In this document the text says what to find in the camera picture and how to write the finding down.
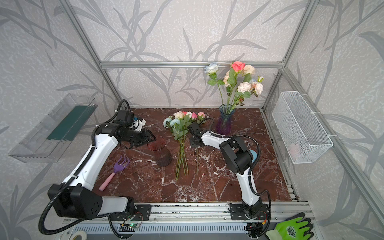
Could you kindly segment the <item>white pink peony stem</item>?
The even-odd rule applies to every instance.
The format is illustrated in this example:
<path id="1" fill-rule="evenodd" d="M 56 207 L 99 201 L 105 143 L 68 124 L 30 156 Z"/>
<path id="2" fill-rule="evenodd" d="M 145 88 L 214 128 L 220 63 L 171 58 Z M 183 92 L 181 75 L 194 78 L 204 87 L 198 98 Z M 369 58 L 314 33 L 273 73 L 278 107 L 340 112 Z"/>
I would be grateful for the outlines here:
<path id="1" fill-rule="evenodd" d="M 246 99 L 255 96 L 256 98 L 262 94 L 264 86 L 262 82 L 265 80 L 264 77 L 258 77 L 257 79 L 251 79 L 248 82 L 243 81 L 238 87 L 235 88 L 234 99 L 230 104 L 230 113 L 237 107 L 243 106 Z"/>

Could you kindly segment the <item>purple pink handled tool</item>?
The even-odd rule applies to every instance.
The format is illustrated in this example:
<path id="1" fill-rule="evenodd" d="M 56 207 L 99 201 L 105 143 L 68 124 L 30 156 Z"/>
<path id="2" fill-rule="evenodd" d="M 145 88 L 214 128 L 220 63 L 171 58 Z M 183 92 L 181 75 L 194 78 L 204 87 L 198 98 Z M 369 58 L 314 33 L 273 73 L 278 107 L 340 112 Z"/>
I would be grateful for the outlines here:
<path id="1" fill-rule="evenodd" d="M 109 185 L 111 180 L 114 178 L 114 176 L 117 173 L 122 172 L 130 163 L 130 159 L 127 157 L 120 156 L 119 160 L 115 162 L 113 167 L 113 172 L 108 176 L 108 178 L 102 183 L 102 185 L 99 187 L 99 191 L 104 191 L 105 188 Z"/>

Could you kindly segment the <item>clear plastic wall tray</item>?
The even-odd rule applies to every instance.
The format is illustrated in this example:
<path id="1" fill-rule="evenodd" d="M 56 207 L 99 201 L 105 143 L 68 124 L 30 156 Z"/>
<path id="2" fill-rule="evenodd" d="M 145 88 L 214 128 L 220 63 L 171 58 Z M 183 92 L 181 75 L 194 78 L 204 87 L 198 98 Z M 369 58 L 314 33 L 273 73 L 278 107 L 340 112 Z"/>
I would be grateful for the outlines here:
<path id="1" fill-rule="evenodd" d="M 23 163 L 56 163 L 97 107 L 94 97 L 66 95 L 9 156 Z"/>

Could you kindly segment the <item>purple blue glass vase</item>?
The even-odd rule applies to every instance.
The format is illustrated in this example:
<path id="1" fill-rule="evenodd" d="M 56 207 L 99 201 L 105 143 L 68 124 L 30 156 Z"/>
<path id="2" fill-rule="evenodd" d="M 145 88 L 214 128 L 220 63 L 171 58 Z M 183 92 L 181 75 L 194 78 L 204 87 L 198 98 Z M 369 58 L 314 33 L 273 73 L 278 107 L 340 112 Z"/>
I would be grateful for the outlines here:
<path id="1" fill-rule="evenodd" d="M 215 132 L 220 135 L 228 135 L 232 129 L 232 118 L 235 109 L 232 109 L 232 105 L 223 104 L 219 110 L 221 115 L 218 118 Z"/>

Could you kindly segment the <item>aluminium front rail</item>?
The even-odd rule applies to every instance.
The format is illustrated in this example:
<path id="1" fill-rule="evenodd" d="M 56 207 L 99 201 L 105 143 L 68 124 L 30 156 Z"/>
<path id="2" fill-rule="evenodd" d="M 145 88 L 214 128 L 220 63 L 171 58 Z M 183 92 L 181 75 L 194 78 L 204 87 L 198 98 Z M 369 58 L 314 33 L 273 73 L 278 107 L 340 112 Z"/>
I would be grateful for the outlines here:
<path id="1" fill-rule="evenodd" d="M 260 222 L 233 221 L 225 202 L 191 202 L 191 203 L 139 203 L 152 205 L 149 221 L 144 223 L 229 223 L 229 222 Z M 306 217 L 315 216 L 307 202 L 273 202 L 272 209 L 267 213 L 271 222 L 280 222 L 298 213 L 305 213 Z"/>

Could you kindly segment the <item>cream pink rose stem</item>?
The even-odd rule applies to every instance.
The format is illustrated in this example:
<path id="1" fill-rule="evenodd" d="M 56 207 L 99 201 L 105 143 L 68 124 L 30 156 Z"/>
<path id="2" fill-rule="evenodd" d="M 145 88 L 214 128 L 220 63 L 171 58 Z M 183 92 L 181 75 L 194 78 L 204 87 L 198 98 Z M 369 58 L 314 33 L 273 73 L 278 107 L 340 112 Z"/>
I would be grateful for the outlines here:
<path id="1" fill-rule="evenodd" d="M 251 65 L 245 65 L 241 71 L 241 75 L 244 77 L 244 82 L 250 82 L 253 78 L 256 69 Z"/>

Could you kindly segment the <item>pink red rose stem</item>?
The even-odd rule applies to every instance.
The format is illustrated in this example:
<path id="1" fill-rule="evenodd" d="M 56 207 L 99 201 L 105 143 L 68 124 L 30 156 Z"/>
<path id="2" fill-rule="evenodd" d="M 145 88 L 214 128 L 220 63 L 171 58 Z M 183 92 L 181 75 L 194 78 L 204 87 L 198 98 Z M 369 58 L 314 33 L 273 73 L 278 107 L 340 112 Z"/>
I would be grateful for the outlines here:
<path id="1" fill-rule="evenodd" d="M 230 78 L 228 79 L 228 83 L 231 84 L 232 90 L 230 93 L 230 99 L 227 100 L 228 104 L 233 105 L 235 101 L 236 96 L 236 87 L 238 85 L 238 75 L 241 74 L 242 69 L 244 68 L 246 64 L 240 61 L 235 61 L 231 64 L 230 69 Z"/>

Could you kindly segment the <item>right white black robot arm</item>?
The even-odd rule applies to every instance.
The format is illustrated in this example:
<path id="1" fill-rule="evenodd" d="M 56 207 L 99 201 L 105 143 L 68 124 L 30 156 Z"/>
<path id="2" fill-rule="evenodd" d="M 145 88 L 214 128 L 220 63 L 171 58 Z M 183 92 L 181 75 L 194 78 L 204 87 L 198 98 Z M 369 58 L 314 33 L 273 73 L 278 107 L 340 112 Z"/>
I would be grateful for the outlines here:
<path id="1" fill-rule="evenodd" d="M 188 130 L 192 135 L 191 146 L 210 146 L 221 151 L 227 168 L 238 178 L 245 216 L 250 220 L 255 219 L 263 206 L 261 195 L 267 191 L 257 192 L 253 169 L 259 161 L 260 152 L 250 150 L 243 140 L 243 138 L 251 139 L 251 137 L 219 135 L 212 131 L 202 130 L 197 123 L 192 123 Z"/>

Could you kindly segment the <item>small pink bud stem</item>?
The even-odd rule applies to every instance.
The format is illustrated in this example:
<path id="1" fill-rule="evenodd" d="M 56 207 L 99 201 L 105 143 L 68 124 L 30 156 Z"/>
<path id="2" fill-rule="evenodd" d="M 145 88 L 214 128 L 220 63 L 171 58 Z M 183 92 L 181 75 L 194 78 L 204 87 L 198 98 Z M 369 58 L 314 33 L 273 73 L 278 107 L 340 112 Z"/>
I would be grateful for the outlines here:
<path id="1" fill-rule="evenodd" d="M 200 124 L 206 118 L 206 114 L 204 112 L 199 112 L 197 114 L 196 122 Z"/>

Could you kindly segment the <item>pale blue rose stem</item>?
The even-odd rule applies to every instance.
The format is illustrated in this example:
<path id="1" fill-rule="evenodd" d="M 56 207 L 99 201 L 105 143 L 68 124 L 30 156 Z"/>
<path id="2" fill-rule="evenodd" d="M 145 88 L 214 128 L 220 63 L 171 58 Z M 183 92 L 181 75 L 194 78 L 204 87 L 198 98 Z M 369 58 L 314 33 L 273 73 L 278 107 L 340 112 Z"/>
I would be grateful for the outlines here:
<path id="1" fill-rule="evenodd" d="M 205 67 L 204 72 L 209 76 L 208 84 L 210 86 L 217 86 L 222 104 L 224 104 L 223 94 L 221 91 L 221 86 L 224 85 L 224 82 L 218 78 L 217 72 L 219 70 L 219 64 L 218 63 L 210 63 L 208 66 Z"/>

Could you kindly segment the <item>green circuit board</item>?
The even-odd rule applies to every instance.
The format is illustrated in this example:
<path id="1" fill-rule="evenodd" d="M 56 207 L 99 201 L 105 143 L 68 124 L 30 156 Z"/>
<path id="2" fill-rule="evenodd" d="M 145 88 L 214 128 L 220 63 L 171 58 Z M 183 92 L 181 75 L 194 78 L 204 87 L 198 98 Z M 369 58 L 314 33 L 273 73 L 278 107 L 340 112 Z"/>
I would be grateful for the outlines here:
<path id="1" fill-rule="evenodd" d="M 135 232 L 141 226 L 141 223 L 122 223 L 120 224 L 119 231 L 123 233 Z"/>

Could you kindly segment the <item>dark red glass vase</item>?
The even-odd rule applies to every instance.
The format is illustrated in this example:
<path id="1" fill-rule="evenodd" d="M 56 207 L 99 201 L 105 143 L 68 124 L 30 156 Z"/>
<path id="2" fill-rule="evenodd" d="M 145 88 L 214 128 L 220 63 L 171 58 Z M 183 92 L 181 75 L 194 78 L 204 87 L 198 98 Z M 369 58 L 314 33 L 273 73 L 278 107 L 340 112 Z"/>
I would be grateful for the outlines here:
<path id="1" fill-rule="evenodd" d="M 147 144 L 152 152 L 155 162 L 159 167 L 166 167 L 172 161 L 172 154 L 167 148 L 167 139 L 163 136 L 156 137 L 156 140 Z"/>

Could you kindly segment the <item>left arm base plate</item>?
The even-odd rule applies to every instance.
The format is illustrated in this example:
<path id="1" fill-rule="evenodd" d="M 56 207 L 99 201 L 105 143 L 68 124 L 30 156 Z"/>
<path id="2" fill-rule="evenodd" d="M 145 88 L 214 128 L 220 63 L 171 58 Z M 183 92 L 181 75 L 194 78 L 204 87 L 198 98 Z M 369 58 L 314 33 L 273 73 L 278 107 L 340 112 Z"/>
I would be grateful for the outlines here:
<path id="1" fill-rule="evenodd" d="M 143 205 L 139 204 L 136 205 L 136 210 L 131 213 L 114 213 L 111 214 L 111 220 L 112 221 L 149 221 L 150 215 L 151 215 L 151 209 L 152 205 Z"/>

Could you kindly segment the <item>flower bunch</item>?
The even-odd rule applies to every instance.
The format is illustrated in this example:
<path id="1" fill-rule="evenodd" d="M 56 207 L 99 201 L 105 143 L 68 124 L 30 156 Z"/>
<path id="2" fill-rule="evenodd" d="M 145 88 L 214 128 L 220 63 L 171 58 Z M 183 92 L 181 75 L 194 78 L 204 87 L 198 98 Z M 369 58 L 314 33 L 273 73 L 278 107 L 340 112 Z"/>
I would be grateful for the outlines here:
<path id="1" fill-rule="evenodd" d="M 198 115 L 193 112 L 178 111 L 172 116 L 168 116 L 164 119 L 163 125 L 166 129 L 169 129 L 172 133 L 174 140 L 179 142 L 179 152 L 177 157 L 177 166 L 175 171 L 175 179 L 180 177 L 181 169 L 183 169 L 184 175 L 188 175 L 188 163 L 185 153 L 185 141 L 189 133 L 188 127 L 197 121 Z"/>

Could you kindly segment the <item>peach rose stem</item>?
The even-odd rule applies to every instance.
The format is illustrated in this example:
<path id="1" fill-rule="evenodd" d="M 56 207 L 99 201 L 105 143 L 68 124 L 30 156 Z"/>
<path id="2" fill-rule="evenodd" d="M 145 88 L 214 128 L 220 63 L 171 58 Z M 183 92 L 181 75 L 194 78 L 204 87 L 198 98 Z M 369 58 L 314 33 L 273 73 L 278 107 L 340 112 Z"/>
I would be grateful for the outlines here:
<path id="1" fill-rule="evenodd" d="M 228 79 L 229 78 L 230 78 L 230 71 L 227 71 L 225 77 L 223 78 L 223 82 L 224 82 L 224 86 L 226 88 L 226 92 L 227 92 L 227 95 L 228 95 L 228 101 L 230 99 L 230 93 L 231 93 L 231 90 L 232 90 L 231 84 L 228 83 Z"/>

